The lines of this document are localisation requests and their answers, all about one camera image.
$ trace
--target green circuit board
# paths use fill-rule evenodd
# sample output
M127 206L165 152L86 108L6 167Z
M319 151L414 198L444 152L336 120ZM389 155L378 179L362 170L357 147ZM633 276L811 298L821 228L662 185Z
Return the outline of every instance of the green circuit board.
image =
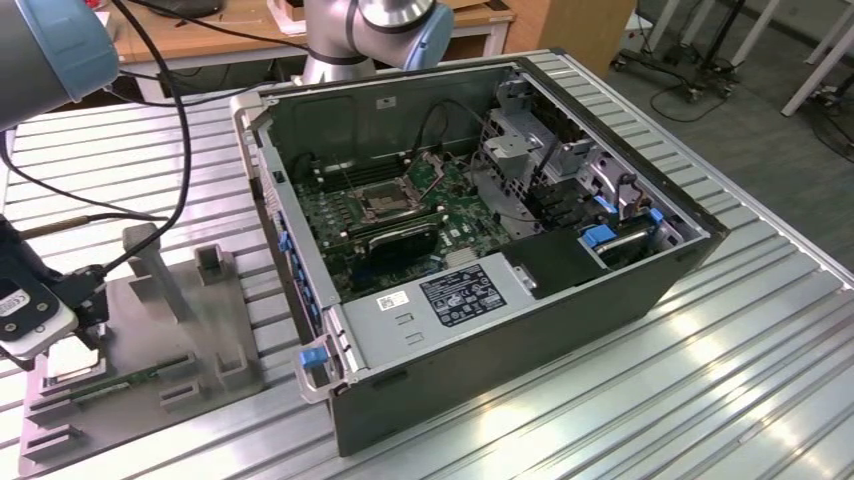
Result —
M345 302L442 271L453 252L472 249L469 253L481 258L510 242L466 170L462 162L434 157L417 161L402 177L344 191L322 192L317 185L298 185L303 213ZM390 222L408 212L418 212L418 218ZM377 272L361 266L369 238L424 224L440 226L430 254L400 269Z

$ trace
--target blue latch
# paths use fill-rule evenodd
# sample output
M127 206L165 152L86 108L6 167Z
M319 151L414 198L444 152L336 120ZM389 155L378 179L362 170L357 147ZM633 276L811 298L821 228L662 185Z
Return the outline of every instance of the blue latch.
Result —
M323 365L330 359L330 354L325 347L310 348L299 352L299 363L303 368L314 368Z
M609 201L602 197L602 195L597 195L593 198L597 200L597 202L600 202L600 204L605 207L609 213L617 213L617 207L614 207L614 205L609 203Z
M614 240L617 238L617 234L614 233L614 230L612 230L612 227L608 225L600 225L588 229L582 238L590 248L597 248L604 243Z
M279 235L279 251L285 253L289 250L291 250L291 236L289 232L282 232L282 235Z
M656 225L661 225L662 222L665 221L665 214L661 212L658 208L654 208L650 210L650 216L653 217L653 221L656 222Z

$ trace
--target black cable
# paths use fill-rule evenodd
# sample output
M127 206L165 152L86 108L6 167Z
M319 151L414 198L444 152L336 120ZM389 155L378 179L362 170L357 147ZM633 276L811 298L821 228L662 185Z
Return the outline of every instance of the black cable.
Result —
M658 99L658 97L661 97L665 93L668 92L673 92L677 88L681 88L682 85L674 85L673 87L668 87L666 89L664 89L661 92L658 92L656 95L653 95L650 97L650 108L656 111L656 113L658 113L662 117L665 117L668 120L673 120L674 122L680 122L680 123L694 123L694 122L700 122L704 118L706 118L706 116L709 116L709 114L712 112L714 112L717 109L720 109L724 104L728 102L729 98L725 98L721 100L721 102L713 106L709 110L706 110L701 115L698 115L694 118L677 118L673 117L670 115L668 115L665 112L662 112L658 108L658 106L656 105L656 100Z
M226 65L226 70L223 71L223 76L219 79L219 82L217 83L217 86L214 88L211 88L211 90L218 91L221 88L223 88L223 85L226 84L226 80L229 80L229 74L231 73L231 63L229 65Z
M646 37L646 30L644 29L644 22L641 19L641 0L636 3L636 15L638 16L638 29L641 30L641 37L644 38L644 48L641 48L641 54L653 56L653 49L650 48L650 39Z
M833 128L837 129L837 131L843 134L843 136L845 137L845 139L849 141L849 143L854 144L854 137L852 137L852 135L849 135L849 132L845 131L845 128L843 128L843 125L840 125L837 123L837 120L833 118L833 116L831 116L828 114L828 112L825 112L824 109L819 109L823 117L825 117L828 119L828 121L831 122L831 124L833 125Z
M840 131L840 133L843 133L843 135L845 136L849 144L854 143L852 142L851 139L851 135L848 134L848 132L843 129L843 126L837 124L837 122L833 120L833 117L828 115L828 113L824 111L823 107L820 105L813 104L813 109L820 113L820 115L829 120L833 125L835 128ZM823 143L823 145L825 145L825 147L828 147L828 149L837 154L837 156L840 158L843 158L847 162L854 164L854 158L852 158L844 151L840 151L840 149L837 148L837 146L835 146L823 136L823 134L819 132L819 122L816 121L816 119L819 118L819 116L816 115L808 115L808 121L811 123L811 128L813 130L813 136L816 137L816 139Z
M6 165L6 168L9 168L19 177L22 177L30 183L39 185L46 190L50 190L51 192L57 193L58 195L62 195L66 198L71 198L73 200L78 200L79 202L89 203L90 205L95 205L97 207L105 207L105 208L110 208L111 210L118 210L119 212L125 212L129 215L135 215L141 217L142 220L166 220L166 218L163 217L157 217L146 213L139 213L139 212L135 212L134 210L119 207L107 202L99 202L97 200L91 200L86 197L75 195L74 193L61 190L55 186L47 184L33 175L25 173L25 171L21 168L18 168L18 166L13 163L13 159L10 158L10 154L7 151L7 143L6 143L6 132L0 132L0 160L3 160L3 164Z
M430 118L433 117L433 114L434 114L434 112L437 111L437 109L440 107L445 108L445 118L446 118L445 126L444 126L444 129L442 129L442 134L445 135L445 132L448 132L450 119L449 119L448 107L445 107L445 105L454 105L458 108L461 108L464 111L466 111L474 117L474 119L478 121L478 123L485 128L488 128L488 124L484 121L484 118L481 118L481 115L478 115L478 113L469 106L464 105L457 100L453 100L450 98L445 98L445 99L440 100L428 109L428 113L425 114L425 118L422 119L422 124L421 124L421 126L418 128L418 135L416 136L416 142L413 143L413 149L410 150L410 158L413 159L413 162L416 162L416 154L418 153L418 151L422 148L422 143L425 141L425 130L428 130L428 124L430 123Z
M697 12L697 9L700 8L701 3L704 3L705 0L697 0L697 3L694 3L694 6L692 7L692 10L689 10L689 16L685 18L685 23L682 24L682 27L680 27L680 33L677 35L677 41L682 41L682 35L685 34L685 31L689 29L689 24L692 23L692 20L694 17L694 13Z
M556 156L556 152L558 151L558 147L561 146L561 143L562 143L561 137L558 137L558 134L556 133L556 139L552 141L552 145L549 145L549 150L546 151L546 155L544 155L544 159L537 164L537 167L534 167L534 171L532 172L530 185L534 185L534 182L537 181L540 174L544 173L544 170L546 169L546 165L549 165L549 161L552 160L552 157Z
M166 220L166 217L153 217L145 213L97 213L95 215L86 215L90 222L101 222L102 220Z
M199 75L199 72L202 72L202 67L197 68L193 73L178 73L178 72L173 72L173 73L175 75L178 75L179 77L190 78L190 77L195 77L197 75Z
M110 271L115 270L117 267L119 267L119 265L122 265L127 260L134 258L139 254L139 252L142 252L143 249L146 249L146 247L149 247L149 245L151 245L170 230L170 228L173 228L173 226L178 223L178 219L181 218L182 213L185 212L185 206L187 205L187 193L190 191L190 176L193 172L193 145L190 143L190 122L187 120L187 110L185 109L185 102L181 97L181 92L178 91L178 86L175 84L175 78L173 77L173 72L170 72L170 67L166 64L166 60L163 59L163 55L161 55L161 50L158 50L158 46L155 45L154 40L149 36L149 32L146 32L146 29L143 28L143 25L139 23L137 16L134 16L134 13L129 9L127 5L125 4L125 0L114 0L114 4L117 5L117 8L122 12L122 15L125 15L125 17L127 18L129 23L131 24L131 27L134 28L134 30L137 30L137 33L139 34L139 37L142 38L143 43L146 44L146 47L151 51L151 56L155 59L155 63L158 64L158 67L161 68L161 74L163 75L166 84L173 93L173 99L175 100L175 108L178 109L178 118L179 118L181 129L182 129L185 162L183 162L182 186L181 186L179 195L178 195L178 203L175 205L175 211L173 212L170 219L161 226L161 228L158 228L158 230L151 235L149 235L149 237L141 243L138 243L133 248L130 248L113 262L105 265L105 269L102 271L102 275L105 276L107 275L107 273L110 273Z
M161 81L161 79L153 75L143 75L142 73L129 72L127 70L119 70L119 74L126 77L142 78L143 80L154 80L155 82Z
M186 107L195 107L197 105L205 105L206 103L210 102L215 102L217 100L223 100L226 98L231 98L235 95L241 95L242 93L249 92L250 90L254 90L259 87L263 87L266 85L275 85L277 82L270 81L270 82L262 82L262 83L257 83L255 85L242 88L241 90L231 92L231 93L225 93L222 95L218 95L215 97L210 97L210 98L203 98L202 100L197 100L194 102L186 102L185 106ZM125 100L126 102L131 102L131 103L139 103L141 105L146 105L149 107L174 107L175 103L158 103L158 102L147 102L146 100L141 100L137 98L131 98L123 94L121 94L119 92L117 92L113 88L106 87L105 90L107 91L107 93L110 93L114 97L119 98L121 100Z
M143 7L149 7L149 8L151 8L153 10L155 10L158 12L167 13L171 16L174 16L177 18L181 18L187 23L193 23L194 25L199 25L201 27L209 28L209 29L214 30L215 32L225 33L226 35L234 35L235 37L249 38L250 40L259 40L262 42L278 43L279 45L287 45L289 47L294 47L294 48L298 48L301 50L309 51L309 47L306 45L301 45L299 43L289 42L287 40L279 40L278 38L259 37L258 35L253 35L250 33L243 33L243 32L238 32L235 30L229 30L227 28L218 27L217 25L211 25L210 23L203 22L202 20L191 18L187 15L183 15L183 14L175 12L174 10L170 10L169 8L162 7L161 5L155 5L154 3L149 3L145 0L127 0L127 1L131 2L131 3L135 3L138 5L142 5Z

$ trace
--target slotted aluminum surface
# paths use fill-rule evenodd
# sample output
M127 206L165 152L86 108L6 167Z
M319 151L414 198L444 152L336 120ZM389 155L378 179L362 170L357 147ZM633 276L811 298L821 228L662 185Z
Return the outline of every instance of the slotted aluminum surface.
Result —
M851 476L851 273L570 58L548 51L530 58L734 230L705 267L630 326L340 458L326 406L306 405L294 383L297 332L227 103L194 107L191 203L165 238L165 256L186 260L213 241L237 253L269 388L50 478ZM179 184L177 125L162 108L46 115L21 126L15 160L83 195L166 213ZM15 177L9 183L6 212L19 228L91 210ZM119 253L127 224L82 228L34 247L58 269L103 262ZM17 476L23 381L2 362L0 478Z

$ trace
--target metal case frame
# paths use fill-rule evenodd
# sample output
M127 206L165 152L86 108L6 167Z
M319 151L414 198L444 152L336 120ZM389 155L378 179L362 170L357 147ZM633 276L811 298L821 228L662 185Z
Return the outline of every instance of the metal case frame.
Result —
M568 355L576 348L632 323L646 314L678 279L702 264L728 235L728 229L716 217L672 184L654 165L526 58L504 58L496 61L477 62L466 67L445 67L418 73L397 73L322 87L289 88L266 93L265 98L271 99L269 104L275 104L277 95L309 93L318 89L382 83L393 79L506 64L516 64L553 97L557 104L573 112L585 130L608 144L610 150L654 183L665 197L684 212L690 214L690 220L701 226L709 236L684 245L678 252L661 254L633 265L620 274L606 276L577 289L570 289L549 301L538 302L537 307L524 314L508 321L494 322L489 328L433 350L429 354L404 359L392 368L374 372L364 371L362 374L357 374L361 369L365 369L365 362L357 352L349 365L344 367L352 369L350 383L337 388L329 398L340 453L344 456L368 448L398 431L441 414L492 387L546 365ZM282 167L275 165L275 161L281 163L281 159L278 154L271 155L270 137L263 132L269 121L270 116L262 115L253 123L253 130L263 152L261 169L262 184L265 185L261 190L270 199L271 189L273 191L279 190L275 185L275 171L278 169L281 175ZM305 218L286 219L278 215L275 207L273 211L269 210L267 218L273 220L267 228L274 227L278 230L277 243L281 247L287 247L283 242L287 241L285 237L289 234L286 232L293 228L289 223L305 222ZM317 250L313 239L297 241L301 242L301 246L303 242L309 242L310 259L299 259L299 263L313 262L311 258L315 258L313 247ZM286 249L286 258L289 259L291 259L290 253ZM322 262L319 255L314 261ZM291 290L289 292L291 302L293 298L301 297L294 288L297 274L294 267L294 262L289 260L289 268L279 269L286 290ZM650 282L650 278L657 279L657 282ZM617 296L621 299L620 302L614 301ZM315 293L315 298L319 303L323 303L319 310L336 305L338 300L334 294L319 297ZM293 310L298 322L317 321L306 318L306 313L311 316L310 309L309 312L306 308L294 308ZM336 333L346 337L348 320L342 318L341 314L337 317L337 325L341 330L337 330ZM298 328L298 330L303 343L311 342L314 339L307 338L309 335L306 335L310 329L306 329L303 325L303 328ZM473 361L477 358L486 358L489 361ZM315 380L323 382L325 379L317 378Z

